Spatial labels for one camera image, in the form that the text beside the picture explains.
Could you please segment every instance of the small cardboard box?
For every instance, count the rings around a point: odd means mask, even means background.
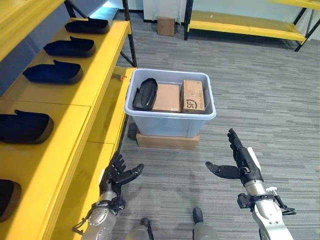
[[[173,37],[175,35],[175,19],[167,17],[157,18],[157,30],[159,35]]]
[[[199,139],[199,134],[194,137],[180,137],[145,136],[139,131],[136,133],[136,140],[140,148],[193,150],[198,145]]]
[[[202,82],[196,80],[183,80],[182,112],[203,114],[205,112],[204,91]]]
[[[179,85],[158,84],[156,98],[152,108],[155,112],[180,112],[180,92]]]

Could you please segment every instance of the robotic arm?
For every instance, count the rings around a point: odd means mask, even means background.
[[[118,152],[114,153],[109,166],[104,170],[99,184],[99,200],[72,231],[82,235],[81,240],[111,240],[116,216],[125,209],[126,202],[121,197],[121,186],[136,179],[144,169],[143,164],[125,171],[125,160]],[[85,232],[79,228],[88,220]]]
[[[209,161],[205,165],[220,178],[241,180],[247,194],[239,194],[237,203],[241,209],[250,208],[253,219],[259,226],[261,240],[294,240],[282,216],[296,214],[295,209],[284,205],[276,187],[265,187],[261,166],[253,149],[243,147],[232,128],[227,136],[237,166],[218,166]]]

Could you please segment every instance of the translucent plastic bin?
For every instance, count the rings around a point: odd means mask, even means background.
[[[137,88],[140,88],[141,83],[148,78],[154,78],[158,84],[178,84],[180,89],[184,80],[201,81],[205,105],[204,114],[134,110],[132,103]],[[139,68],[133,72],[125,100],[124,111],[133,117],[142,135],[188,138],[193,138],[197,135],[205,122],[213,119],[217,115],[210,79],[207,74],[146,68]]]

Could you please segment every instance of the yellow shelf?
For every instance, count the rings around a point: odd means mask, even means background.
[[[208,11],[192,11],[189,29],[306,40],[292,23]]]
[[[271,0],[275,4],[285,4],[307,9],[320,10],[319,0]]]
[[[99,179],[114,153],[110,143],[87,142],[66,194],[51,240],[81,240],[72,232],[99,198]]]
[[[14,109],[48,112],[56,124],[52,139],[43,144],[0,145],[0,154],[4,156],[0,159],[0,177],[16,180],[22,184],[22,190],[26,189],[15,215],[5,222],[0,222],[0,239],[50,239],[129,32],[129,21],[113,21],[110,31],[104,35],[72,34],[76,38],[93,39],[96,45],[95,54],[90,58],[53,58],[41,51],[29,66],[52,63],[53,59],[78,63],[84,74],[77,84],[33,83],[20,75],[3,96],[3,100],[0,100],[0,110],[2,110],[0,113],[13,113]],[[62,29],[52,41],[68,39],[69,36]],[[113,94],[113,91],[120,87],[119,94],[124,99],[130,77],[131,74],[121,84],[118,82],[115,85],[111,84],[111,92],[108,94]],[[110,120],[112,126],[110,133],[116,139],[112,144],[112,150],[118,145],[124,119],[119,103],[115,105],[115,109],[117,114],[110,113],[117,118],[114,120],[112,115]],[[20,162],[23,162],[21,165],[23,167],[14,169],[13,166],[19,166]]]
[[[1,0],[0,61],[64,0]]]
[[[115,74],[126,77],[123,82],[118,78],[110,80],[89,134],[88,142],[116,144],[118,146],[125,118],[126,94],[134,70],[133,67],[116,67],[114,69]]]
[[[51,136],[42,144],[0,143],[0,178],[21,185],[22,196],[14,215],[0,222],[0,239],[38,240],[54,225],[73,175],[77,148],[90,107],[0,101],[0,114],[14,110],[46,113],[54,121]]]
[[[125,119],[125,98],[135,68],[116,67],[114,73],[125,75],[121,82],[112,78],[91,129],[66,194],[51,240],[80,240],[71,227],[86,216],[91,204],[99,198],[99,179],[112,155],[118,149]]]
[[[20,75],[4,94],[4,100],[94,106],[103,95],[116,66],[120,51],[130,31],[129,21],[113,21],[107,34],[69,33],[63,29],[51,42],[76,38],[92,39],[96,52],[89,58],[53,57],[42,50],[28,67],[38,64],[53,64],[53,60],[77,63],[83,70],[82,79],[72,85],[34,83]]]

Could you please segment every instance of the black slipper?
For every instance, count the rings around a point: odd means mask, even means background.
[[[64,25],[70,33],[105,34],[109,31],[108,20],[88,17],[88,21],[77,20]]]
[[[27,68],[22,74],[31,82],[75,84],[83,75],[79,64],[53,60],[54,64],[39,64]]]
[[[150,111],[157,97],[158,84],[154,78],[148,78],[141,83],[140,89],[136,89],[133,100],[133,109],[138,111]]]
[[[15,110],[0,114],[0,141],[8,144],[40,144],[54,129],[54,121],[44,113]]]
[[[71,41],[54,41],[44,46],[44,50],[51,56],[90,57],[96,51],[95,42],[91,39],[70,37]]]
[[[7,220],[16,210],[21,197],[21,186],[10,180],[0,179],[0,222]]]

